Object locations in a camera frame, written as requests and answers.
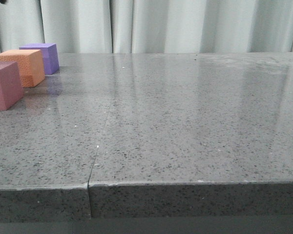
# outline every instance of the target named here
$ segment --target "gray countertop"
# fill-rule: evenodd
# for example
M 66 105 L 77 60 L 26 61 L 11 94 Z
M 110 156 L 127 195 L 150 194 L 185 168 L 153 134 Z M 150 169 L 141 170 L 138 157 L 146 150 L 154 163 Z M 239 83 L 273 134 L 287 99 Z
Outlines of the gray countertop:
M 293 53 L 60 66 L 0 111 L 0 222 L 293 214 Z

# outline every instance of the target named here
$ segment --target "cube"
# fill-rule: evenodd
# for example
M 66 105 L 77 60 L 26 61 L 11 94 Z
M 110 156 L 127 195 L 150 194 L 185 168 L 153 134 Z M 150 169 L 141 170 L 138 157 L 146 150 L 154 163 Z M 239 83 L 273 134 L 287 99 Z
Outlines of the cube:
M 23 97 L 21 78 L 16 62 L 0 62 L 0 111 L 9 109 Z
M 59 70 L 57 45 L 54 43 L 32 43 L 20 47 L 20 50 L 41 50 L 44 64 L 44 73 L 51 75 Z
M 40 50 L 8 50 L 0 54 L 0 61 L 18 62 L 22 87 L 35 87 L 44 80 Z

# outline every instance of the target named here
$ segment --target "pink foam cube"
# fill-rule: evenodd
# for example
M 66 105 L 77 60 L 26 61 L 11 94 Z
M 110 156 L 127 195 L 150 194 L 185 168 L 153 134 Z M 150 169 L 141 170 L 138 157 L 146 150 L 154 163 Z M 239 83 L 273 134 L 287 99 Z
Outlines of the pink foam cube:
M 18 64 L 0 62 L 0 111 L 9 109 L 23 97 Z

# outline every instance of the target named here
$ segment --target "table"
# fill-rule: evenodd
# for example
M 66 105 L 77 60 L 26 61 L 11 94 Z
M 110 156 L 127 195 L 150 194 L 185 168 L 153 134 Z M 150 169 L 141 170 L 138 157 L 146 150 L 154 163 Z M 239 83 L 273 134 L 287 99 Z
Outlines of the table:
M 0 111 L 0 222 L 293 215 L 293 53 L 59 59 Z

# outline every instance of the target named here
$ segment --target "speckled granite surface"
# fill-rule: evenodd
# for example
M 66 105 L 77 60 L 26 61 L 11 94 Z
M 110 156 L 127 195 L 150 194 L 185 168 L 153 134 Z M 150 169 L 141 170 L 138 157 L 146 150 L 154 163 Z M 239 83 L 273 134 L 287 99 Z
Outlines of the speckled granite surface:
M 293 214 L 293 53 L 60 66 L 0 112 L 0 221 Z

